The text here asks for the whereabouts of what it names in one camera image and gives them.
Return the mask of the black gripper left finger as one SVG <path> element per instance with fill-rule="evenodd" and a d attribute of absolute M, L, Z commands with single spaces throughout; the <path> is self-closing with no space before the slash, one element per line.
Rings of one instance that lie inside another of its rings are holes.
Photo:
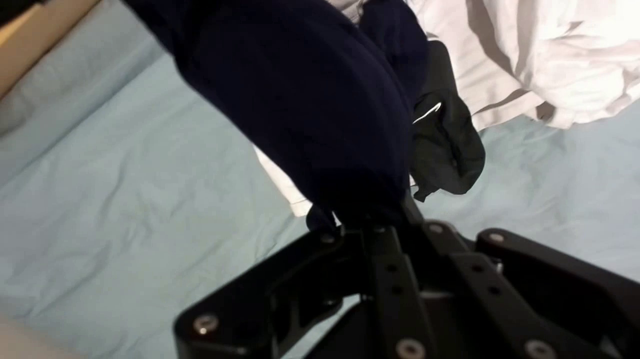
<path fill-rule="evenodd" d="M 215 290 L 174 321 L 179 359 L 281 359 L 357 294 L 348 230 L 311 230 L 269 260 Z"/>

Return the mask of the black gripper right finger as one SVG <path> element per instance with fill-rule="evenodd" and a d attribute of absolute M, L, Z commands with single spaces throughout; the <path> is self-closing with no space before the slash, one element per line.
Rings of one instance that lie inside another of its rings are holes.
<path fill-rule="evenodd" d="M 399 359 L 640 359 L 640 286 L 506 230 L 403 204 Z"/>

